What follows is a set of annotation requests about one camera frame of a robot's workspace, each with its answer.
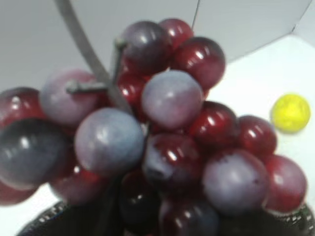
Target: grape stem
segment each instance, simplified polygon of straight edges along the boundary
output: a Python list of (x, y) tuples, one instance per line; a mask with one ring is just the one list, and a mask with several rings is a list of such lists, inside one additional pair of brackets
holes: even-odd
[(103, 92), (106, 90), (107, 86), (103, 82), (79, 83), (77, 81), (71, 81), (66, 86), (66, 91), (70, 94)]
[[(107, 86), (107, 94), (110, 100), (119, 109), (132, 115), (131, 107), (124, 99), (118, 87), (110, 79), (109, 73), (106, 71), (105, 67), (102, 65), (95, 51), (93, 50), (74, 12), (70, 0), (55, 0), (55, 3), (59, 9), (60, 14), (63, 17), (64, 22), (68, 27), (69, 32), (71, 33), (73, 40), (75, 41), (78, 49), (80, 50), (85, 61), (91, 68), (92, 72), (94, 73), (96, 79)], [(115, 65), (113, 66), (113, 68), (113, 76), (117, 76), (116, 71), (119, 71), (120, 61), (115, 61)]]

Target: purple grape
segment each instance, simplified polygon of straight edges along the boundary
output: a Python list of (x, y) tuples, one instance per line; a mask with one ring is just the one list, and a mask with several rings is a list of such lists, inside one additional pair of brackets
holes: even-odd
[(241, 149), (224, 150), (209, 159), (202, 180), (204, 193), (220, 213), (234, 216), (261, 208), (269, 188), (262, 162)]
[(68, 150), (67, 137), (51, 122), (16, 121), (0, 133), (0, 179), (20, 190), (37, 188), (63, 171)]
[(111, 177), (135, 167), (141, 159), (144, 135), (130, 115), (103, 108), (89, 115), (75, 136), (79, 163), (88, 171)]
[(142, 108), (160, 127), (176, 130), (198, 115), (203, 102), (200, 85), (186, 72), (170, 70), (155, 75), (144, 87)]
[(219, 217), (203, 198), (166, 199), (159, 218), (163, 236), (217, 236)]
[(158, 24), (141, 21), (122, 34), (128, 43), (124, 63), (130, 72), (152, 75), (165, 70), (172, 54), (171, 38)]
[(44, 113), (54, 122), (77, 127), (81, 121), (97, 108), (97, 94), (69, 94), (66, 87), (69, 82), (93, 82), (92, 74), (78, 69), (67, 68), (53, 74), (39, 94), (40, 105)]

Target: grape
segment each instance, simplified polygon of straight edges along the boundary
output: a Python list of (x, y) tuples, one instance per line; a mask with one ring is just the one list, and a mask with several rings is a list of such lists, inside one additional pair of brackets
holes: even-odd
[(95, 77), (78, 68), (67, 68), (54, 73), (39, 94), (45, 114), (54, 122), (77, 127), (81, 121), (97, 108), (97, 94), (69, 94), (69, 82), (94, 82)]
[(50, 182), (50, 187), (64, 202), (82, 205), (97, 197), (107, 182), (77, 165), (67, 176)]
[(177, 70), (155, 75), (142, 92), (144, 113), (168, 130), (182, 128), (193, 121), (202, 102), (198, 83), (189, 74)]
[(0, 205), (10, 206), (21, 203), (32, 196), (37, 189), (32, 190), (16, 190), (0, 181)]
[(219, 218), (203, 198), (166, 199), (160, 211), (162, 236), (217, 236)]
[(75, 136), (79, 164), (105, 177), (135, 167), (143, 148), (144, 136), (139, 123), (114, 108), (103, 108), (89, 115)]
[(39, 91), (18, 87), (0, 93), (0, 128), (25, 118), (43, 118), (38, 99)]
[(263, 159), (270, 176), (270, 191), (266, 209), (290, 213), (304, 202), (307, 180), (300, 167), (292, 160), (269, 155)]
[(277, 147), (277, 136), (269, 122), (254, 116), (239, 118), (241, 133), (239, 146), (256, 156), (272, 154)]
[(193, 32), (190, 26), (179, 19), (169, 18), (159, 23), (163, 29), (165, 29), (168, 35), (171, 37), (173, 50), (178, 48), (187, 39), (193, 37)]
[(16, 121), (0, 133), (0, 179), (16, 189), (37, 188), (63, 171), (68, 147), (67, 137), (53, 123)]
[(132, 107), (133, 112), (140, 122), (147, 120), (141, 107), (141, 94), (146, 82), (137, 75), (124, 73), (119, 77), (118, 87), (124, 98)]
[(198, 143), (216, 149), (232, 146), (240, 128), (231, 109), (221, 103), (205, 101), (188, 131)]
[(213, 206), (220, 213), (233, 216), (262, 206), (269, 178), (255, 156), (241, 149), (229, 149), (210, 157), (202, 183)]
[(171, 39), (158, 24), (137, 22), (125, 29), (122, 38), (128, 43), (124, 63), (129, 71), (151, 75), (168, 67), (172, 53)]
[(193, 37), (175, 51), (171, 69), (188, 72), (207, 91), (221, 80), (225, 71), (225, 56), (216, 42)]
[(190, 137), (158, 134), (147, 142), (142, 169), (156, 189), (177, 191), (198, 183), (202, 159)]
[(127, 174), (120, 190), (120, 213), (126, 228), (137, 234), (152, 231), (158, 221), (160, 198), (141, 170)]

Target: white surface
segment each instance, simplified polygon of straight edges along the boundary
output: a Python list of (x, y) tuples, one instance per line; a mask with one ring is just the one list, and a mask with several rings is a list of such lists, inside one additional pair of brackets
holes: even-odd
[[(192, 23), (197, 0), (73, 0), (99, 57), (109, 65), (113, 39), (139, 20)], [(87, 68), (53, 0), (0, 0), (0, 89), (40, 87), (55, 69)]]
[(290, 33), (310, 2), (201, 0), (194, 30), (219, 42), (231, 61)]
[(315, 0), (312, 1), (301, 21), (296, 26), (294, 33), (315, 46)]

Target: artificial grape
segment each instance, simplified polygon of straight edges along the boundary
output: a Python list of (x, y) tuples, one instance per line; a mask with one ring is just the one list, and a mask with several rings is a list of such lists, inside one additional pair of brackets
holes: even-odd
[(209, 148), (224, 148), (235, 144), (240, 131), (234, 112), (227, 106), (205, 101), (188, 133), (200, 144)]
[(94, 82), (95, 77), (78, 68), (60, 70), (48, 79), (39, 94), (45, 114), (54, 122), (77, 127), (81, 121), (97, 108), (97, 94), (69, 94), (66, 87), (71, 81)]
[(272, 154), (276, 150), (277, 136), (268, 121), (254, 116), (243, 116), (239, 118), (239, 124), (240, 148), (259, 157)]
[(175, 51), (171, 69), (188, 72), (207, 91), (221, 80), (225, 71), (225, 56), (216, 42), (193, 37)]
[(269, 188), (262, 162), (242, 149), (211, 156), (202, 183), (210, 203), (220, 213), (231, 216), (261, 208)]
[(307, 180), (301, 168), (280, 155), (269, 155), (263, 161), (270, 177), (265, 208), (280, 213), (297, 210), (304, 202), (307, 191)]
[(129, 73), (122, 74), (118, 80), (120, 91), (140, 122), (147, 120), (141, 106), (141, 94), (145, 85), (146, 81), (143, 78)]
[(10, 206), (21, 203), (31, 197), (37, 189), (32, 190), (16, 190), (0, 181), (0, 205)]
[(56, 178), (67, 163), (69, 142), (53, 123), (23, 119), (0, 133), (0, 179), (21, 190)]
[(123, 60), (129, 71), (152, 75), (168, 67), (171, 39), (158, 24), (137, 22), (125, 29), (122, 38), (128, 43)]
[(191, 27), (184, 21), (176, 18), (169, 18), (159, 23), (165, 29), (172, 40), (173, 50), (178, 48), (187, 39), (193, 37)]
[(141, 159), (144, 135), (130, 115), (114, 108), (90, 114), (75, 135), (75, 151), (80, 165), (105, 177), (135, 167)]
[(219, 218), (203, 198), (163, 201), (162, 236), (217, 236)]
[(119, 207), (125, 227), (136, 234), (148, 234), (158, 221), (160, 198), (146, 182), (141, 170), (127, 174), (121, 185)]
[(155, 75), (142, 92), (144, 113), (161, 128), (188, 125), (201, 110), (201, 87), (186, 72), (170, 70)]
[(70, 205), (82, 205), (97, 197), (107, 182), (108, 180), (76, 165), (67, 176), (50, 182), (50, 187), (64, 202)]
[(198, 183), (202, 158), (190, 137), (158, 134), (148, 139), (142, 170), (156, 189), (175, 192)]
[(0, 128), (26, 118), (45, 118), (34, 88), (18, 87), (0, 93)]

